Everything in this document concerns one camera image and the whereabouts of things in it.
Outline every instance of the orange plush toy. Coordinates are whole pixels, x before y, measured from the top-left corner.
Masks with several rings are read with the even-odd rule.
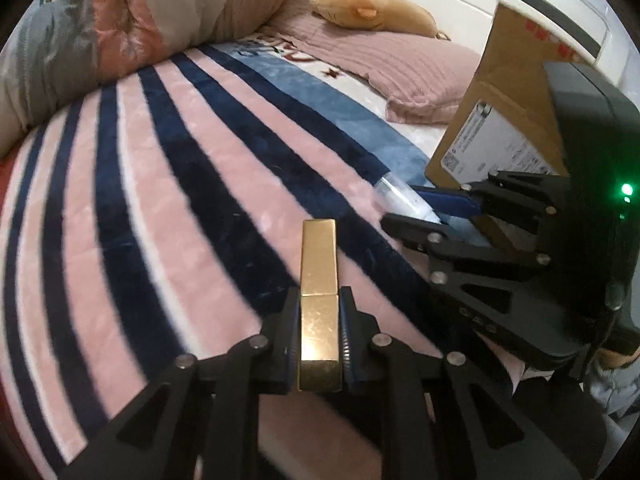
[[[435,38],[444,36],[436,20],[407,0],[309,0],[312,10],[344,28],[389,30]]]

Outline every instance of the pink stripe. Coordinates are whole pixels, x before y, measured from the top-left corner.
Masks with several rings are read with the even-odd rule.
[[[6,263],[5,250],[8,241],[9,227],[14,213],[15,200],[18,195],[22,175],[24,173],[24,163],[33,145],[33,137],[34,133],[32,132],[18,152],[10,184],[5,196],[4,207],[2,208],[2,216],[0,218],[0,276],[4,276],[4,267]],[[26,418],[24,409],[22,408],[20,393],[18,392],[17,385],[15,384],[14,373],[11,368],[11,359],[9,358],[5,335],[4,316],[0,316],[0,380],[2,380],[2,387],[4,388],[4,394],[6,395],[6,400],[11,410],[12,419],[18,434],[20,434],[20,439],[24,444],[27,453],[29,453],[34,466],[38,469],[38,472],[42,475],[44,480],[54,480],[56,475],[49,467],[47,460],[44,458],[40,445],[31,430],[31,426]]]
[[[82,354],[110,417],[145,385],[102,269],[94,180],[100,92],[85,98],[69,161],[63,223],[68,304]]]
[[[40,399],[42,413],[62,456],[71,460],[85,445],[84,435],[69,406],[56,358],[52,354],[46,306],[42,296],[40,241],[50,172],[66,110],[49,124],[24,211],[17,263],[17,303],[23,348]]]
[[[180,79],[166,81],[167,86],[180,88]],[[161,273],[157,281],[165,298],[176,300],[169,307],[174,320],[186,318],[178,321],[178,328],[195,331],[204,346],[206,354],[199,357],[223,354],[260,332],[260,319],[238,293],[194,218],[154,135],[139,78],[121,81],[118,91],[123,154],[130,165],[123,169],[125,174],[130,171],[133,181],[129,201],[138,236],[152,255],[147,263],[156,275]],[[189,120],[208,124],[197,110],[190,112]]]
[[[515,392],[516,387],[518,386],[518,383],[520,382],[520,379],[524,374],[524,370],[526,367],[525,362],[521,359],[518,359],[515,355],[510,354],[504,348],[499,346],[497,343],[494,343],[481,333],[476,333],[478,334],[478,337],[480,337],[480,339],[482,339],[494,352],[494,354],[497,355],[498,359],[500,359],[504,367],[507,369],[509,377],[511,377],[511,382],[513,383],[513,391]]]
[[[236,74],[225,70],[199,50],[188,51],[188,56],[216,79],[238,102],[273,130],[286,144],[331,186],[343,195],[354,210],[380,233],[380,212],[374,206],[373,190],[353,168],[347,166],[322,142],[310,135],[294,121],[281,113],[270,102],[259,96]],[[396,243],[387,238],[393,245]],[[440,351],[395,306],[386,300],[377,287],[348,258],[340,261],[340,279],[343,285],[353,285],[358,307],[378,319],[380,330],[407,343],[415,351],[440,356]]]

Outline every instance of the striped blanket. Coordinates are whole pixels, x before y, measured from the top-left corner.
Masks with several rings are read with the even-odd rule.
[[[0,219],[0,374],[44,478],[178,354],[221,354],[258,332],[298,282],[308,218],[337,219],[340,283],[384,332],[415,351],[464,351],[507,389],[522,371],[434,312],[420,265],[380,230],[377,180],[425,182],[416,130],[333,79],[361,82],[275,44],[202,46],[140,70],[18,152]],[[379,477],[375,443],[330,399],[264,397],[260,410],[265,468]]]

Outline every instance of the plastic tube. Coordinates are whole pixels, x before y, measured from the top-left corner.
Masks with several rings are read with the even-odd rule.
[[[431,206],[396,174],[387,173],[377,182],[375,190],[376,203],[383,210],[435,224],[441,223]]]

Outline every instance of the gold bar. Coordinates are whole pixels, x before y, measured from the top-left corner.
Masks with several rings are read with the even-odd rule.
[[[302,296],[338,294],[335,220],[306,220],[302,224]]]
[[[298,387],[336,392],[342,387],[335,221],[307,220],[300,269],[300,368]]]

